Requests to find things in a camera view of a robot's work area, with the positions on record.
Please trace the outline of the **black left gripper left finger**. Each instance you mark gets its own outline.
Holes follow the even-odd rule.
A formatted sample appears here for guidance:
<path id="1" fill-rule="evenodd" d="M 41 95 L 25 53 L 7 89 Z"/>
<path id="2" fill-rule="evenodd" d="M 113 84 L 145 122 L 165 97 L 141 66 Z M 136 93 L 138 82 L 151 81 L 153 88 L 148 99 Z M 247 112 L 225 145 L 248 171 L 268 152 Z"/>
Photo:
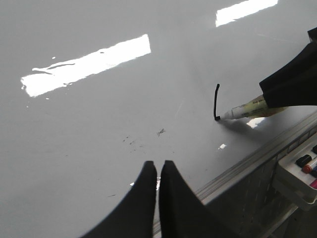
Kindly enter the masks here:
<path id="1" fill-rule="evenodd" d="M 143 164 L 130 191 L 115 209 L 84 238 L 151 238 L 156 205 L 157 171 L 152 161 Z"/>

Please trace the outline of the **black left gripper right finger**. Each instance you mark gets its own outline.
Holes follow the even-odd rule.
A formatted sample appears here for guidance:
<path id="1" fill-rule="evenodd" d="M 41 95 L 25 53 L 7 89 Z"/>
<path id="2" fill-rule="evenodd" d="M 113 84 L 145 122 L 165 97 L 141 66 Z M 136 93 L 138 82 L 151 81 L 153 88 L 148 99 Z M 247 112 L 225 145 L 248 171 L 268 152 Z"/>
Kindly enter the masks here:
<path id="1" fill-rule="evenodd" d="M 159 219 L 163 238 L 238 237 L 209 212 L 168 160 L 161 171 Z"/>

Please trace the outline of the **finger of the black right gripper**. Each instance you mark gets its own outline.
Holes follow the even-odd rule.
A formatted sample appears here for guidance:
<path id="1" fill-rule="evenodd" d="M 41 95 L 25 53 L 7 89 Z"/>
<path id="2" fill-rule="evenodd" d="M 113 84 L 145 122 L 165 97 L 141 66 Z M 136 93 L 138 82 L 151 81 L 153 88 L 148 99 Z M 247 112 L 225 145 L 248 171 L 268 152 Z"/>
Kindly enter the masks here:
<path id="1" fill-rule="evenodd" d="M 317 29 L 310 42 L 284 67 L 259 83 L 269 108 L 317 104 Z"/>

